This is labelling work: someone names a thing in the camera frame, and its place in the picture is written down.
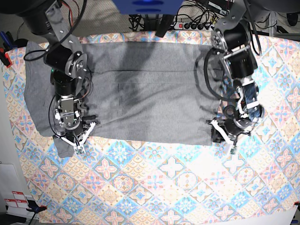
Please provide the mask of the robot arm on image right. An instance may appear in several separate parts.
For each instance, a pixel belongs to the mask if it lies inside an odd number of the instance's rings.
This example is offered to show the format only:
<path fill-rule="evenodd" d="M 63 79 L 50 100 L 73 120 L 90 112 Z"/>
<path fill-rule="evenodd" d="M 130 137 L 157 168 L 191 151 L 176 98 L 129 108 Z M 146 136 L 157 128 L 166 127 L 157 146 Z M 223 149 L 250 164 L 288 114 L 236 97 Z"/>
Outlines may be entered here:
<path fill-rule="evenodd" d="M 250 135 L 255 125 L 263 120 L 265 110 L 257 96 L 259 89 L 252 74 L 258 68 L 255 59 L 262 48 L 255 28 L 256 20 L 266 12 L 297 13 L 298 0 L 236 0 L 229 13 L 218 20 L 211 33 L 213 47 L 204 59 L 203 71 L 209 92 L 219 100 L 229 102 L 232 115 L 226 119 L 209 120 L 211 138 L 215 143 L 226 142 L 230 154 L 237 152 L 240 135 Z M 230 76 L 239 98 L 223 97 L 211 87 L 208 64 L 211 56 L 218 56 L 225 74 Z"/>

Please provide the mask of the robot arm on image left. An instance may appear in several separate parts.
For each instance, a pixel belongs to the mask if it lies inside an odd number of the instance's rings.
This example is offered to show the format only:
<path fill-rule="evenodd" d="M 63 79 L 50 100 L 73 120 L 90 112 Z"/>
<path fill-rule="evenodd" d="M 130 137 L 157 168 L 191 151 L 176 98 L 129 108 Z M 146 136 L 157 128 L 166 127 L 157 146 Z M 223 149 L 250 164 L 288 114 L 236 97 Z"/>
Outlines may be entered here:
<path fill-rule="evenodd" d="M 87 54 L 76 36 L 72 33 L 81 21 L 87 1 L 75 23 L 71 26 L 64 20 L 61 13 L 61 0 L 2 0 L 0 12 L 7 15 L 17 15 L 24 20 L 30 31 L 43 36 L 49 42 L 41 55 L 34 58 L 25 54 L 26 62 L 43 59 L 52 68 L 51 83 L 55 94 L 48 107 L 48 123 L 53 138 L 62 140 L 72 147 L 76 155 L 83 154 L 85 142 L 99 123 L 95 116 L 87 116 L 88 108 L 84 106 L 83 81 L 87 78 Z"/>

